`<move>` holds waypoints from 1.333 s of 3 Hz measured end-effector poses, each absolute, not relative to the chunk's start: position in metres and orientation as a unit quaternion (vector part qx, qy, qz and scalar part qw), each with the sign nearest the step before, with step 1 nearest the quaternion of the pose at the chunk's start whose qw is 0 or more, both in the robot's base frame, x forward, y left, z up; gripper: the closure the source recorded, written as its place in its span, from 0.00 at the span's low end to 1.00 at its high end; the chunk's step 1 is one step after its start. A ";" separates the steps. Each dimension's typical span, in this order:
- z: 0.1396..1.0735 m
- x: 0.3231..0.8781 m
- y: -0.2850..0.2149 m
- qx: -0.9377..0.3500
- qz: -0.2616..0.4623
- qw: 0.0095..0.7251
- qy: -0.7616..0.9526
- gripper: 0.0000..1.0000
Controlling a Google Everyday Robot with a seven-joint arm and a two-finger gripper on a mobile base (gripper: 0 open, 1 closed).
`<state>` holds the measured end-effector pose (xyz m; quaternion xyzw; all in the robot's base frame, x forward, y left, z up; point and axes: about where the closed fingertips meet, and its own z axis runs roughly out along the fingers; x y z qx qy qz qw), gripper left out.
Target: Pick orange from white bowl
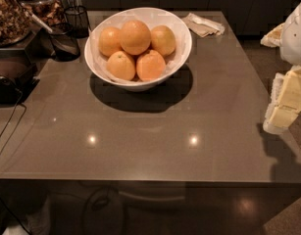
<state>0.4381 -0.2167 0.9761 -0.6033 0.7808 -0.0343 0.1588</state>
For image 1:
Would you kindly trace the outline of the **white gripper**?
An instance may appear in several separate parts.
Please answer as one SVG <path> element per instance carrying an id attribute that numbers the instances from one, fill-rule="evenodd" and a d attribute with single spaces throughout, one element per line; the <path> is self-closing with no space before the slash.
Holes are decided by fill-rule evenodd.
<path id="1" fill-rule="evenodd" d="M 260 43 L 271 48 L 280 46 L 281 58 L 293 65 L 286 74 L 276 74 L 263 123 L 266 132 L 280 135 L 301 113 L 301 2 L 285 23 L 269 31 Z"/>

